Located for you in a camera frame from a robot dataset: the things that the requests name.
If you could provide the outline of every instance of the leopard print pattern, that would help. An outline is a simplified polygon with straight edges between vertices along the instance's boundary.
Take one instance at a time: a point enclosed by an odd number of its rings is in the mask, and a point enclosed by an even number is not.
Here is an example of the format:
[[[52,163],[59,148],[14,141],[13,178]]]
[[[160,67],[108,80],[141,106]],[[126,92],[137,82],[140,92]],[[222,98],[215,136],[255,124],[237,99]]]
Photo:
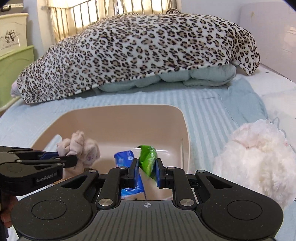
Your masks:
[[[103,84],[234,62],[259,66],[253,36],[209,15],[124,14],[97,21],[51,46],[17,79],[26,103],[58,100]]]

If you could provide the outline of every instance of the wall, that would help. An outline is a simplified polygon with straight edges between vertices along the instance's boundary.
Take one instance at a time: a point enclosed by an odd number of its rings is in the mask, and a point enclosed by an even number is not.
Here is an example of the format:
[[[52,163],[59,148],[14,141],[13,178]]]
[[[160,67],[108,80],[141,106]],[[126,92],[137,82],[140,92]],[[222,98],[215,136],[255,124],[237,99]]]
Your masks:
[[[46,5],[46,0],[24,0],[24,12],[29,14],[27,18],[27,43],[34,45],[34,57],[41,57],[50,45],[54,44],[54,36],[51,29],[49,10],[41,9]]]
[[[241,7],[254,2],[283,0],[181,0],[182,12],[213,15],[239,23]]]

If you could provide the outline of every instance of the beige curtain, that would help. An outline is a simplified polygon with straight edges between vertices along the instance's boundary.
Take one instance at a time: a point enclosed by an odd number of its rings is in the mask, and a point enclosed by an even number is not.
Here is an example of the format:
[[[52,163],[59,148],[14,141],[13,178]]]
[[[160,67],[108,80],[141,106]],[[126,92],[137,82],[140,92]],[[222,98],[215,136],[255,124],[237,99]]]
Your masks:
[[[56,42],[72,36],[90,23],[119,13],[164,13],[175,0],[47,0]]]

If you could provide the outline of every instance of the tissue package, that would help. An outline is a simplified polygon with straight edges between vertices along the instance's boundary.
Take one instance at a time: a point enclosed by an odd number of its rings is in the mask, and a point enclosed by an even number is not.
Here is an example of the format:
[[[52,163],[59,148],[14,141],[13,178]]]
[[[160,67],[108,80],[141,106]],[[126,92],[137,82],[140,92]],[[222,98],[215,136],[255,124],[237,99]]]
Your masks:
[[[116,166],[130,167],[134,159],[133,152],[123,151],[114,155]],[[138,184],[136,188],[125,188],[121,190],[121,199],[125,200],[146,200],[144,186],[140,175],[138,176]]]

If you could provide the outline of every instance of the white fluffy plush toy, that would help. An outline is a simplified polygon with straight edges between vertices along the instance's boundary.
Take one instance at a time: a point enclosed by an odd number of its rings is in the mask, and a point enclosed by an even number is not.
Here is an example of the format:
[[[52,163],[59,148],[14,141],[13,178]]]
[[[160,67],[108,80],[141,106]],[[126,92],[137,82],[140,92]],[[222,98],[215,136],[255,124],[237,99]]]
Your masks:
[[[275,200],[284,209],[296,194],[296,154],[284,133],[268,120],[238,128],[213,173]]]

